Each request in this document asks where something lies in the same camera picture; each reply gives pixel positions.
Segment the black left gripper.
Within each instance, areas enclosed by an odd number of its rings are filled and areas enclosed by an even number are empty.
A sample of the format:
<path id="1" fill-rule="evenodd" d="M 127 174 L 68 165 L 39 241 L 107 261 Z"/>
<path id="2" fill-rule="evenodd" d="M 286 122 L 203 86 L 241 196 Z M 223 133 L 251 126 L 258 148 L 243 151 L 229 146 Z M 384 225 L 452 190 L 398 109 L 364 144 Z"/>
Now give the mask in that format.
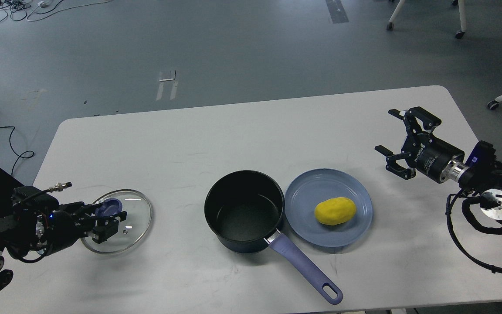
<path id="1" fill-rule="evenodd" d="M 119 205 L 85 204 L 82 201 L 59 205 L 48 217 L 44 248 L 40 256 L 48 256 L 69 248 L 78 239 L 90 237 L 96 244 L 106 242 L 119 230 L 127 212 Z"/>

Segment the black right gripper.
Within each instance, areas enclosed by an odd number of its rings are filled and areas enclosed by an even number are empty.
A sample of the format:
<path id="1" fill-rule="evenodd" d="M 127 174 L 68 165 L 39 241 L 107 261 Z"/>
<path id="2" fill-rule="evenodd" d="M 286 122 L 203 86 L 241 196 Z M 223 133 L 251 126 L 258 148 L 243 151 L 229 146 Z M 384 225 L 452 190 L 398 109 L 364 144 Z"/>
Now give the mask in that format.
<path id="1" fill-rule="evenodd" d="M 449 180 L 446 174 L 449 163 L 464 161 L 465 153 L 435 137 L 433 132 L 441 125 L 441 119 L 420 106 L 402 111 L 389 109 L 388 113 L 404 123 L 406 141 L 402 146 L 404 153 L 400 154 L 394 154 L 382 145 L 374 147 L 385 156 L 385 169 L 404 180 L 415 177 L 416 170 L 439 184 Z M 399 160 L 406 160 L 409 167 L 400 166 Z"/>

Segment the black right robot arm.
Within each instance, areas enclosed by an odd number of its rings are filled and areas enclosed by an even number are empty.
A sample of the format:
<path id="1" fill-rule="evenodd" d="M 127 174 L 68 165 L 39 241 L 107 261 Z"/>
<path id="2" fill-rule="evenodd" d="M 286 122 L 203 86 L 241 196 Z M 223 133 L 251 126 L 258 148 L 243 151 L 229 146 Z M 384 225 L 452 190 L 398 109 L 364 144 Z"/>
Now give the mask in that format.
<path id="1" fill-rule="evenodd" d="M 446 200 L 446 223 L 456 247 L 478 266 L 501 273 L 502 267 L 474 258 L 462 246 L 454 232 L 452 209 L 462 199 L 461 211 L 472 227 L 490 235 L 502 235 L 502 163 L 493 145 L 479 141 L 468 158 L 464 151 L 434 135 L 441 120 L 422 107 L 404 111 L 390 109 L 390 115 L 400 119 L 406 129 L 406 139 L 398 154 L 378 145 L 375 150 L 385 156 L 386 170 L 409 180 L 421 173 L 438 184 L 448 180 L 458 183 L 458 193 Z"/>

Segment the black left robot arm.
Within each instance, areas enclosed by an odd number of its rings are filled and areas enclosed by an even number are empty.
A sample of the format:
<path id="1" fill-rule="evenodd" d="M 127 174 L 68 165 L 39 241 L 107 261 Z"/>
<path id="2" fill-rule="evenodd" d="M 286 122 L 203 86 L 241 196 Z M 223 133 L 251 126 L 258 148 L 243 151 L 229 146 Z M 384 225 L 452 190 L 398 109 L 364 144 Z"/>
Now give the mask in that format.
<path id="1" fill-rule="evenodd" d="M 127 219 L 121 201 L 115 198 L 94 204 L 60 204 L 52 197 L 53 192 L 69 187 L 71 183 L 66 182 L 45 190 L 33 186 L 13 190 L 10 206 L 0 211 L 0 291 L 14 276 L 4 268 L 4 251 L 20 262 L 36 263 L 86 237 L 96 244 L 106 242 Z"/>

